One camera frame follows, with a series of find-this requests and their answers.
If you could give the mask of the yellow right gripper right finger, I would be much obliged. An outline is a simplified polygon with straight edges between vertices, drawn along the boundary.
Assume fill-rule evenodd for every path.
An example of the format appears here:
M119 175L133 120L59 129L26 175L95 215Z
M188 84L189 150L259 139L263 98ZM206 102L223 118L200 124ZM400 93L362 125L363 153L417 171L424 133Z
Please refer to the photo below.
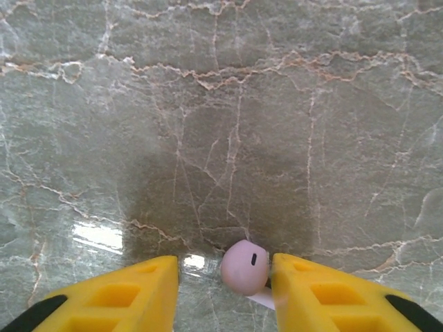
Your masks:
M289 254L274 254L271 290L283 332L442 330L398 290Z

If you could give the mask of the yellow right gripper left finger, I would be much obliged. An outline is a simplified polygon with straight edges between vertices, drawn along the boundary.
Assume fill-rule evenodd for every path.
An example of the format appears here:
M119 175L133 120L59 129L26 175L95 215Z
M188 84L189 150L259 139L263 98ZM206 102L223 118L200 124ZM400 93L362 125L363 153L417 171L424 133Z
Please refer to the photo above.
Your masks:
M172 331L179 262L155 257L60 288L4 331Z

